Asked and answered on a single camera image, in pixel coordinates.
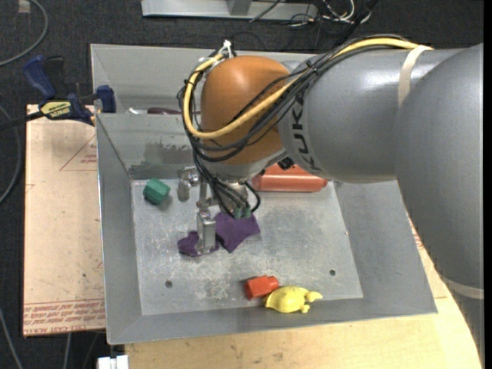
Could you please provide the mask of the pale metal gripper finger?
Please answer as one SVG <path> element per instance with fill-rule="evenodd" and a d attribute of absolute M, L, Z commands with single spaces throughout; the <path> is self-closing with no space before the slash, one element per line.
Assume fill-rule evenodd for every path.
<path fill-rule="evenodd" d="M 196 244 L 196 250 L 198 254 L 203 254 L 204 253 L 204 228 L 203 228 L 203 220 L 202 220 L 202 215 L 201 212 L 198 212 L 196 215 L 196 221 L 197 221 L 197 236 L 198 236 L 198 241 Z"/>
<path fill-rule="evenodd" d="M 215 220 L 210 218 L 203 221 L 203 246 L 205 251 L 210 251 L 216 246 Z"/>

